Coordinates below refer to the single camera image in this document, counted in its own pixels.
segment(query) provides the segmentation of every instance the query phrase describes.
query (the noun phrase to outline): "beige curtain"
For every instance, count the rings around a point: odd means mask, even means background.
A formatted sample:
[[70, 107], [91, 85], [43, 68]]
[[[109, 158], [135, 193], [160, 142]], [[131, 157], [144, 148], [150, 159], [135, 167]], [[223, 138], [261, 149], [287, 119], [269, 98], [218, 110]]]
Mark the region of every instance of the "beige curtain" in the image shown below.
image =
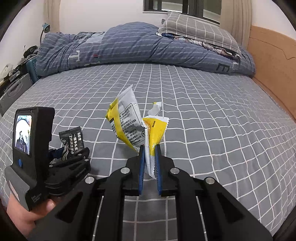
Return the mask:
[[59, 32], [59, 6], [61, 0], [44, 0], [45, 22], [50, 24], [52, 33]]
[[251, 0], [222, 0], [220, 28], [247, 48], [252, 22]]

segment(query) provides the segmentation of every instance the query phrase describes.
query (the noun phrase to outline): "pillowcase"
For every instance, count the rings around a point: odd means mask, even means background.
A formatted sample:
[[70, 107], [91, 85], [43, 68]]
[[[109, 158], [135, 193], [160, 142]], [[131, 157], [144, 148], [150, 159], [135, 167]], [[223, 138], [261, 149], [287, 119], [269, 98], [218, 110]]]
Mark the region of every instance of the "pillowcase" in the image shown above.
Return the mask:
[[239, 56], [242, 55], [239, 45], [229, 32], [178, 12], [168, 12], [168, 18], [163, 23], [163, 27], [158, 29], [158, 32], [160, 34], [171, 33], [195, 39], [229, 49]]

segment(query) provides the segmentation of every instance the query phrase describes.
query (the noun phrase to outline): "display screen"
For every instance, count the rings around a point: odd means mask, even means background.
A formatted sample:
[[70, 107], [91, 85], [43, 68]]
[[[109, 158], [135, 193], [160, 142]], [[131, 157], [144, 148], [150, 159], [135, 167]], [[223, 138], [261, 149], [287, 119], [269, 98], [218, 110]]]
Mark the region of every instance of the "display screen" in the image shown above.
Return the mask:
[[30, 154], [32, 116], [19, 115], [15, 127], [15, 147], [26, 154]]

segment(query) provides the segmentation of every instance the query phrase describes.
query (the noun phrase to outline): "wooden panel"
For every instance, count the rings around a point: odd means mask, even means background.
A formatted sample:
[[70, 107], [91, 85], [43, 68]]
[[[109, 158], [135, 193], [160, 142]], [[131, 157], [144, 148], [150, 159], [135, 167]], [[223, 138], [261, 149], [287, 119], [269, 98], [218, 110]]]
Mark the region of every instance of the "wooden panel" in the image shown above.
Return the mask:
[[257, 69], [253, 80], [296, 121], [296, 41], [251, 26], [248, 51]]

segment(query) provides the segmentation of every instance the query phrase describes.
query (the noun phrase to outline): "yellow and white wrapper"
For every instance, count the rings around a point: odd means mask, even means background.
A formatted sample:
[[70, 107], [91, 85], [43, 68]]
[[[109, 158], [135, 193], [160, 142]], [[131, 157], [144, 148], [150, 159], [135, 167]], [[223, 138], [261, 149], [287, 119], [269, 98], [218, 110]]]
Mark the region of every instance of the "yellow and white wrapper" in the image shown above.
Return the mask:
[[154, 179], [155, 146], [160, 143], [168, 126], [169, 118], [148, 115], [143, 118], [147, 128], [145, 129], [145, 171]]
[[[161, 106], [161, 102], [154, 103], [149, 113], [157, 115]], [[145, 172], [154, 179], [155, 146], [160, 143], [169, 121], [167, 117], [155, 115], [141, 117], [132, 85], [116, 97], [106, 114], [118, 139], [137, 152], [145, 145]]]

